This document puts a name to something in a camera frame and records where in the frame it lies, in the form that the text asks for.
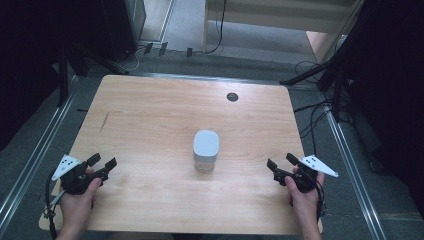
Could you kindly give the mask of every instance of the hand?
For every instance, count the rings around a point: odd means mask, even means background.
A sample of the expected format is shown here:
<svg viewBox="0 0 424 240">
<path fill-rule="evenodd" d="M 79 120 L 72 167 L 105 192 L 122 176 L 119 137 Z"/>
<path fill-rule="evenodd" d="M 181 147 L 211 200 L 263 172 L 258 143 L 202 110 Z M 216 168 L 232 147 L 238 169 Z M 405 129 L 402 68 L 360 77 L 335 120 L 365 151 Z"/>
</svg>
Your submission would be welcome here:
<svg viewBox="0 0 424 240">
<path fill-rule="evenodd" d="M 79 239 L 87 229 L 91 213 L 92 203 L 95 201 L 94 194 L 99 189 L 102 180 L 94 179 L 82 195 L 70 195 L 65 193 L 60 201 L 63 215 L 63 226 L 57 239 Z"/>
<path fill-rule="evenodd" d="M 289 201 L 293 203 L 293 213 L 296 224 L 301 230 L 302 239 L 321 239 L 317 223 L 317 191 L 301 193 L 291 177 L 285 177 L 284 180 L 289 190 Z M 318 172 L 317 181 L 321 185 L 324 184 L 323 173 Z"/>
</svg>

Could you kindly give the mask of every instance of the round hole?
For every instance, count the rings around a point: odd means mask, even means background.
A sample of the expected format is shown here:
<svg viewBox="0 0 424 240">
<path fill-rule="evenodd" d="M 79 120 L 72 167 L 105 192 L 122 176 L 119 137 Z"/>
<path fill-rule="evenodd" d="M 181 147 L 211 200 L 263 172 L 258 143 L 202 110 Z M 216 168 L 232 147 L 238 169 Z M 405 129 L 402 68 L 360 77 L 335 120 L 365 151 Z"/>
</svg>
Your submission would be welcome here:
<svg viewBox="0 0 424 240">
<path fill-rule="evenodd" d="M 227 99 L 230 102 L 235 102 L 238 100 L 238 95 L 236 93 L 229 93 L 227 94 Z"/>
</svg>

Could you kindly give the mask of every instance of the gray floor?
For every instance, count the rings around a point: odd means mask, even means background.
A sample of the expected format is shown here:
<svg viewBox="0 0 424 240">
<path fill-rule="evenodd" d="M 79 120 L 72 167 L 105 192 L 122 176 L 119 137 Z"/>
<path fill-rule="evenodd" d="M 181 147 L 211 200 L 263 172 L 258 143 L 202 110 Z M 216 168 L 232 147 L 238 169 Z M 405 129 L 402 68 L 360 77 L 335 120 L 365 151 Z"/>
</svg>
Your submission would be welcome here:
<svg viewBox="0 0 424 240">
<path fill-rule="evenodd" d="M 187 2 L 176 1 L 173 13 L 175 13 L 175 9 L 179 9 L 178 3 L 187 4 Z M 169 25 L 165 34 L 165 39 L 169 42 L 168 49 L 172 49 L 171 47 L 174 43 L 180 44 L 182 46 L 181 49 L 195 46 L 196 41 L 194 39 L 196 38 L 187 35 L 180 36 L 176 34 L 177 31 L 172 32 L 172 26 Z M 159 56 L 159 51 L 153 49 L 150 54 L 138 54 L 140 64 L 130 74 L 136 76 L 147 73 L 178 74 L 190 77 L 206 76 L 226 81 L 277 85 L 278 80 L 287 80 L 296 76 L 294 64 L 297 62 L 293 61 L 293 58 L 290 57 L 291 54 L 297 54 L 299 57 L 297 60 L 300 61 L 306 60 L 301 57 L 302 55 L 313 57 L 311 51 L 309 53 L 306 51 L 306 47 L 297 49 L 297 47 L 292 45 L 283 45 L 281 47 L 282 57 L 279 61 L 270 59 L 268 58 L 269 55 L 261 52 L 266 51 L 266 49 L 258 48 L 259 50 L 256 54 L 250 57 L 243 55 L 243 49 L 252 48 L 252 51 L 254 51 L 254 49 L 257 49 L 257 47 L 253 47 L 255 44 L 256 46 L 262 45 L 257 42 L 252 44 L 243 46 L 238 52 L 234 48 L 231 56 L 224 56 L 223 54 L 195 55 L 191 58 L 186 58 L 185 52 L 179 51 L 167 51 L 165 55 Z M 224 51 L 230 48 L 230 46 L 227 47 L 225 44 L 223 46 Z M 135 58 L 132 57 L 121 64 L 131 68 L 136 63 Z M 306 71 L 307 69 L 307 67 L 300 67 L 299 71 Z M 32 179 L 20 201 L 20 205 L 16 209 L 3 235 L 3 239 L 49 238 L 47 231 L 42 231 L 38 228 L 38 219 L 44 207 L 44 199 L 42 197 L 44 182 L 48 172 L 56 167 L 58 159 L 70 151 L 78 134 L 79 126 L 84 120 L 85 113 L 77 110 L 89 108 L 97 87 L 102 77 L 106 74 L 108 74 L 107 70 L 101 66 L 91 64 L 88 76 L 79 78 L 70 108 L 47 152 L 42 157 L 41 165 L 38 169 L 34 169 L 36 171 L 34 179 Z M 315 104 L 322 100 L 321 93 L 316 90 L 315 85 L 306 81 L 290 88 L 289 92 L 293 108 Z M 57 101 L 58 92 L 55 92 L 22 127 L 11 144 L 0 152 L 0 164 L 3 170 L 2 175 L 0 175 L 1 199 L 7 196 L 21 169 L 24 168 L 28 159 L 30 159 L 31 153 L 48 125 L 50 118 L 57 110 Z M 299 130 L 306 127 L 310 121 L 310 110 L 296 114 L 296 121 Z M 341 123 L 339 126 L 343 129 L 344 137 L 354 158 L 355 165 L 381 220 L 387 239 L 424 239 L 424 222 L 417 213 L 406 186 L 393 176 L 380 176 L 372 173 L 368 165 L 367 153 L 364 151 L 353 126 L 347 123 Z M 317 156 L 340 174 L 337 179 L 326 178 L 325 189 L 328 211 L 322 218 L 324 239 L 372 239 L 372 234 L 353 188 L 352 180 L 349 177 L 339 146 L 327 119 L 321 120 L 314 131 L 317 137 Z M 302 144 L 305 154 L 311 154 L 312 142 L 310 136 L 303 138 Z M 105 239 L 109 234 L 107 232 L 88 232 L 84 239 Z M 266 240 L 296 239 L 293 236 L 262 236 L 262 238 Z"/>
</svg>

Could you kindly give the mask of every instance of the table top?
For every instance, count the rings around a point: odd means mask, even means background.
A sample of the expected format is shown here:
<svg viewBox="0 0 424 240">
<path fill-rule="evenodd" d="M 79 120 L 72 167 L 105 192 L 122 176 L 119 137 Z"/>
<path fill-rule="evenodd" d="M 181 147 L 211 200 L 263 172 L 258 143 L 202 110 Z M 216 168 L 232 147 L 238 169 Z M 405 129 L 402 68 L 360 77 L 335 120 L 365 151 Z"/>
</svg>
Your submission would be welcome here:
<svg viewBox="0 0 424 240">
<path fill-rule="evenodd" d="M 199 130 L 219 136 L 210 172 L 194 168 Z M 297 234 L 287 189 L 266 166 L 271 158 L 291 171 L 288 152 L 304 156 L 283 86 L 109 75 L 70 155 L 100 153 L 95 169 L 118 162 L 97 192 L 89 230 Z M 48 229 L 43 218 L 40 227 Z"/>
</svg>

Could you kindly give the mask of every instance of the human hand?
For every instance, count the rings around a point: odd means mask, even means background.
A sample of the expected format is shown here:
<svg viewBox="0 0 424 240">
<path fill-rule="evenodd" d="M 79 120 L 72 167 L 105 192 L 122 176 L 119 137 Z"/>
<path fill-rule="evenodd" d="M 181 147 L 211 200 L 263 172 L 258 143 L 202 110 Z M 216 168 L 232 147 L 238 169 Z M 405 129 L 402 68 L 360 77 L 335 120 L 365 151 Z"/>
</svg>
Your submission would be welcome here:
<svg viewBox="0 0 424 240">
<path fill-rule="evenodd" d="M 94 172 L 88 169 L 87 174 Z M 57 239 L 79 239 L 87 229 L 91 213 L 92 203 L 95 201 L 94 194 L 99 189 L 102 180 L 94 179 L 82 195 L 71 195 L 65 193 L 60 201 L 63 215 L 63 226 Z"/>
<path fill-rule="evenodd" d="M 289 201 L 293 203 L 293 213 L 296 224 L 301 230 L 302 239 L 321 239 L 317 223 L 317 204 L 318 204 L 318 193 L 316 190 L 312 190 L 307 193 L 301 193 L 296 186 L 293 178 L 284 178 L 287 188 L 289 190 Z M 324 174 L 318 172 L 317 181 L 324 184 Z"/>
</svg>

